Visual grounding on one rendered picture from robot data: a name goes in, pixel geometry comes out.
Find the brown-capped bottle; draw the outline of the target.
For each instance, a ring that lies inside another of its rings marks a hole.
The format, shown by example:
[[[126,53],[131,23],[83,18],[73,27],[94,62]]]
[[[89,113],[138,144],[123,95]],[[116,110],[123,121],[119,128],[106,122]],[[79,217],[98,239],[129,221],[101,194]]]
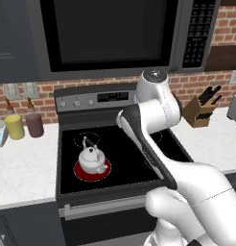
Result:
[[[13,109],[13,106],[11,105],[10,100],[9,99],[6,99],[6,103],[7,103],[7,109],[6,109],[7,115],[14,114],[14,109]]]
[[[28,107],[28,112],[35,112],[35,106],[34,106],[34,104],[32,103],[31,98],[28,97],[27,100],[28,100],[28,105],[27,105],[27,107]]]

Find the maroon canister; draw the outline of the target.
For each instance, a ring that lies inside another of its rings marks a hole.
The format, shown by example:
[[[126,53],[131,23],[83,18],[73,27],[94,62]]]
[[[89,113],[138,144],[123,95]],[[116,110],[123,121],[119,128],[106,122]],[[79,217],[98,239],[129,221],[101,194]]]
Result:
[[[26,115],[26,122],[31,137],[41,137],[44,134],[41,115],[39,113],[30,113]]]

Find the grey microwave oven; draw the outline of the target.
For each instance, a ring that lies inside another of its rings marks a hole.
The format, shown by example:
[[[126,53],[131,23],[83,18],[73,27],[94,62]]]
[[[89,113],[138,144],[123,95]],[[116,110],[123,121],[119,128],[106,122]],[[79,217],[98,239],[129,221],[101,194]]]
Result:
[[[178,0],[170,62],[167,66],[53,72],[39,0],[27,0],[35,56],[41,81],[138,76],[146,69],[163,68],[169,73],[202,72],[221,0]]]

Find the wooden knife block with knives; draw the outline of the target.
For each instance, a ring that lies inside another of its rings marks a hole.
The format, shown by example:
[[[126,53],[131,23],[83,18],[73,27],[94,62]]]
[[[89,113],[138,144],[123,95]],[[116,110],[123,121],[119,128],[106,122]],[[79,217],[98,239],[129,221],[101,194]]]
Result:
[[[209,86],[199,97],[194,97],[182,110],[182,116],[193,127],[207,127],[210,116],[216,109],[216,103],[222,98],[221,95],[214,98],[221,86],[213,88]]]

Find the dark grey wall cupboard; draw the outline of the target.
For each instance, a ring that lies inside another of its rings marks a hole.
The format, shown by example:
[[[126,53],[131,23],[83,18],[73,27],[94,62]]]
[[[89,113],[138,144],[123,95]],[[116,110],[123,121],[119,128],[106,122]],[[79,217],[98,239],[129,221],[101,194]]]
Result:
[[[26,0],[0,0],[0,84],[38,80]]]

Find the steel stove with black hob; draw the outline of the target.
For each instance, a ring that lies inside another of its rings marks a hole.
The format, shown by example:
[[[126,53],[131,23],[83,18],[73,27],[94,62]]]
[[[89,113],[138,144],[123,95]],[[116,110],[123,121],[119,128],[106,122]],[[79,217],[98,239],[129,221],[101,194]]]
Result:
[[[59,209],[141,196],[161,186],[135,144],[116,124],[116,116],[133,103],[135,84],[78,86],[54,91],[59,119],[56,198]],[[79,107],[73,103],[79,100]],[[59,103],[64,101],[65,108]],[[96,145],[104,152],[107,170],[87,175],[79,154]]]

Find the white kettle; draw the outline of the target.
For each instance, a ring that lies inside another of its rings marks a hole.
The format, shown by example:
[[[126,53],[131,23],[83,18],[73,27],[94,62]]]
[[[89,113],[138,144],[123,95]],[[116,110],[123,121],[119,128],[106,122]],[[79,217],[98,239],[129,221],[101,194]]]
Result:
[[[87,174],[103,174],[107,165],[106,157],[96,145],[84,148],[79,154],[79,162],[82,170]]]

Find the dark oven door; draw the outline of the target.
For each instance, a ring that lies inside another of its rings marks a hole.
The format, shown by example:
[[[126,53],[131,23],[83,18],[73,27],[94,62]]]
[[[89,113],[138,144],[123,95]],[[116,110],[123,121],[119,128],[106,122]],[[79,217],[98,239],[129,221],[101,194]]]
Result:
[[[60,217],[60,222],[66,246],[125,246],[125,241],[142,245],[156,225],[145,205],[73,220]]]

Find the grey toaster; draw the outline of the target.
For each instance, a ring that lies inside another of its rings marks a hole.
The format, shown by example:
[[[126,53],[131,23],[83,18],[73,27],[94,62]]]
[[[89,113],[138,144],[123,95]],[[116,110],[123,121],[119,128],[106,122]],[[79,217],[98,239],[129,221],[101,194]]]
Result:
[[[227,111],[226,116],[230,120],[234,120],[236,122],[236,95],[233,96],[232,101],[229,105],[229,109]]]

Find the dark grey base cupboard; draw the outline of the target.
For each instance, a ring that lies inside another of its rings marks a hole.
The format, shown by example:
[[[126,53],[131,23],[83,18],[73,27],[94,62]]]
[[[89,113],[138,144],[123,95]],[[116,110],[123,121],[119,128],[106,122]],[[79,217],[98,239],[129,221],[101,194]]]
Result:
[[[66,246],[57,203],[0,209],[0,246]]]

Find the black microwave door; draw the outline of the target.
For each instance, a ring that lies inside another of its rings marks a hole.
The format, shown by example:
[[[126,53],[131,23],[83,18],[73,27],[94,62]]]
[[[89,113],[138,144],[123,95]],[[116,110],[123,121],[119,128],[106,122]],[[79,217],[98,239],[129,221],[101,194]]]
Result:
[[[39,0],[53,72],[167,66],[178,0]]]

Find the yellow canister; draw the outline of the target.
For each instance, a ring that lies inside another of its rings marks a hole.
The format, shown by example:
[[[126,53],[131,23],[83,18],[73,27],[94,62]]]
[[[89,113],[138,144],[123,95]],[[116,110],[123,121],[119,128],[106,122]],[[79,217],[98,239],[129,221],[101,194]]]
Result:
[[[11,139],[18,140],[24,137],[24,127],[19,114],[8,115],[5,118],[5,123]]]

